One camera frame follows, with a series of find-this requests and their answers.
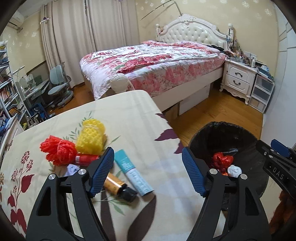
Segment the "red foam net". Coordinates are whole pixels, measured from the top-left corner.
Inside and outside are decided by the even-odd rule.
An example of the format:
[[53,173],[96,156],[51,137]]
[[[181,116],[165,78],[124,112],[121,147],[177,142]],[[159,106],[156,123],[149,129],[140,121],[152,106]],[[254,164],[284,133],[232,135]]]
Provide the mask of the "red foam net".
[[73,142],[55,136],[49,136],[41,142],[40,150],[46,153],[46,160],[55,166],[72,164],[77,155]]

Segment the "white round bedpost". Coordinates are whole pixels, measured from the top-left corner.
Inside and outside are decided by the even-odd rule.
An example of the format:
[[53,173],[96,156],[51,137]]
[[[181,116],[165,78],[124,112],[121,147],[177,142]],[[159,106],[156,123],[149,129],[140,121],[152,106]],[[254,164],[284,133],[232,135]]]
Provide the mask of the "white round bedpost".
[[134,90],[130,80],[122,73],[111,76],[110,87],[116,94],[123,93],[128,90]]

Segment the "grey desk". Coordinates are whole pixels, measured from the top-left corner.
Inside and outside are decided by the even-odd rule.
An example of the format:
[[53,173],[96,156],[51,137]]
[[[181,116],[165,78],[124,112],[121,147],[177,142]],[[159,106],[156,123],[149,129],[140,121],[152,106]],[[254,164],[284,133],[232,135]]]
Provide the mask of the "grey desk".
[[34,100],[41,96],[46,91],[49,84],[50,81],[49,79],[47,79],[43,81],[41,84],[37,85],[36,87],[30,89],[28,94],[24,94],[21,89],[20,82],[15,82],[17,93],[27,110],[29,110],[32,107],[30,100]]

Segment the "white plastic bag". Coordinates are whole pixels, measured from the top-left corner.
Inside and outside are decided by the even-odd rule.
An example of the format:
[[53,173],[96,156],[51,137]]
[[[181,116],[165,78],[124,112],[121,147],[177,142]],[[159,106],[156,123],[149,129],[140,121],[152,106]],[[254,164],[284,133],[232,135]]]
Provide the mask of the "white plastic bag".
[[242,170],[241,170],[241,168],[238,167],[238,166],[230,165],[230,166],[227,168],[227,173],[228,173],[228,176],[230,176],[230,177],[238,178],[239,175],[242,174]]

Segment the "yellow foam net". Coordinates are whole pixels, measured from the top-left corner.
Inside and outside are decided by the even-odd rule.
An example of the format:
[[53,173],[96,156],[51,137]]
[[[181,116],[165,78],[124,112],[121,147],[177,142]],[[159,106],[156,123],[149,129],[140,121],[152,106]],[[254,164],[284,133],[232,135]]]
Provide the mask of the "yellow foam net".
[[97,119],[83,121],[75,147],[82,154],[100,155],[104,148],[105,126]]

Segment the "grey office chair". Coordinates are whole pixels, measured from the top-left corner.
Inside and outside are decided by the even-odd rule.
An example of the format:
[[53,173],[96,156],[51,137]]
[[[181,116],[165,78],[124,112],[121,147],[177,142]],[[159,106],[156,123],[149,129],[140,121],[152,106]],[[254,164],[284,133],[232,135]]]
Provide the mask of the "grey office chair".
[[52,109],[64,107],[74,97],[74,92],[70,89],[72,79],[65,73],[64,67],[62,62],[50,70],[50,82],[53,87],[48,91],[48,96],[53,97],[49,104]]

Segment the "beige curtains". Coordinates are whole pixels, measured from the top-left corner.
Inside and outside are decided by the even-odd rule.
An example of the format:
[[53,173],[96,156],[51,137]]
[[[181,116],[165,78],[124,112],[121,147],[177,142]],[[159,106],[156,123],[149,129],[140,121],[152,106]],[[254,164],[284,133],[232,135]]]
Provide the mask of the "beige curtains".
[[71,87],[84,82],[87,54],[139,44],[135,1],[49,1],[40,25],[48,68],[63,63]]

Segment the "white bookshelf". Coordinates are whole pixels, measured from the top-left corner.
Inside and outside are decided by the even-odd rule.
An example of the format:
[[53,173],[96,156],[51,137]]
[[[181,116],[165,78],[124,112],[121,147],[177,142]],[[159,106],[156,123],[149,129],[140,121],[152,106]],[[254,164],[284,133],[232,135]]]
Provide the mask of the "white bookshelf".
[[1,137],[4,136],[8,128],[8,122],[11,118],[16,117],[19,124],[24,130],[31,125],[31,115],[28,112],[20,91],[17,90],[16,84],[10,67],[10,60],[7,50],[7,41],[1,41],[1,58],[0,58],[0,99],[1,99]]

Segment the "bed with pink floral quilt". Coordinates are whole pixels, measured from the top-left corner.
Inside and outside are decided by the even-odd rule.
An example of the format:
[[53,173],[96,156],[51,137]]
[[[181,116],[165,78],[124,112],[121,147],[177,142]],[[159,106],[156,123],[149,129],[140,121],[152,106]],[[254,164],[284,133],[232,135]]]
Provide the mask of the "bed with pink floral quilt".
[[190,41],[140,45],[90,53],[80,60],[94,99],[116,94],[112,75],[122,73],[134,90],[149,94],[160,110],[192,97],[194,104],[208,96],[211,83],[222,77],[226,55],[218,49]]

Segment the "red bottle black cap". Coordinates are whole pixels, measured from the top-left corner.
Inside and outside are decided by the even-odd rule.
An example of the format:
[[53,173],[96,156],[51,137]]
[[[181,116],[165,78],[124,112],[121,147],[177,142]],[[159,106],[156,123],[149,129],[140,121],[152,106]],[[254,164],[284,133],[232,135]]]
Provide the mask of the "red bottle black cap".
[[77,166],[88,167],[93,161],[97,160],[99,155],[91,154],[77,154],[74,160],[74,164]]

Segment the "amber bottle black cap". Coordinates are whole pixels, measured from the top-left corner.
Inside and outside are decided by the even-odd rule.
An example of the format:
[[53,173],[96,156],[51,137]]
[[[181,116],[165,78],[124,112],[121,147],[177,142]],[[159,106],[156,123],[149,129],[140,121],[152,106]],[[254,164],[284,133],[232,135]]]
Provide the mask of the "amber bottle black cap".
[[108,173],[103,186],[110,194],[129,203],[133,202],[137,197],[137,192],[135,190],[112,173]]

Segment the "red plastic bag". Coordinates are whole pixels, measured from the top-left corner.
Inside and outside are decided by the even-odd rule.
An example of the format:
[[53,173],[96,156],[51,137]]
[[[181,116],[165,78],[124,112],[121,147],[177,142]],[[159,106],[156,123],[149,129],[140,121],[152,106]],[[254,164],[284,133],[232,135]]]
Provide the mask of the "red plastic bag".
[[217,169],[223,175],[227,176],[227,169],[232,165],[233,161],[233,156],[225,156],[222,152],[217,152],[212,157],[211,167]]

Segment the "floral leaf bedsheet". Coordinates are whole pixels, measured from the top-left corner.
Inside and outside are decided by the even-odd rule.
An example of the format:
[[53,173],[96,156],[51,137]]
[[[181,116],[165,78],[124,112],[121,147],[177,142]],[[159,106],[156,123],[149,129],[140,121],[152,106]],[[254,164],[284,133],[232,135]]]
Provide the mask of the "floral leaf bedsheet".
[[1,240],[187,240],[204,200],[182,149],[143,90],[19,133],[1,163]]

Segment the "black trash bin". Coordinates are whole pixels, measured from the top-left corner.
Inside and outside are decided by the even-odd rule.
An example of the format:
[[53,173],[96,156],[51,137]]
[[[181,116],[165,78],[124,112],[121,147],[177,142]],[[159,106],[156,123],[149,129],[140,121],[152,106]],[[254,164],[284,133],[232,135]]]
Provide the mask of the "black trash bin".
[[197,159],[204,160],[209,168],[217,152],[234,157],[232,165],[238,166],[247,175],[257,195],[262,197],[268,182],[263,170],[264,158],[256,150],[257,138],[248,130],[227,122],[212,121],[206,124],[191,139],[188,148]]

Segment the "teal white tube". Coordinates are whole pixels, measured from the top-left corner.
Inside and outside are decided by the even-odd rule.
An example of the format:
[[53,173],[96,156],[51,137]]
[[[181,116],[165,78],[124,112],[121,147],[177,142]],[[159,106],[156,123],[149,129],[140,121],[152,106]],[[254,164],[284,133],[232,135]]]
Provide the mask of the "teal white tube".
[[114,160],[121,171],[128,178],[129,182],[140,194],[140,196],[146,196],[154,191],[152,186],[149,185],[147,181],[145,181],[145,179],[142,177],[142,175],[138,172],[138,170],[123,149],[115,153]]

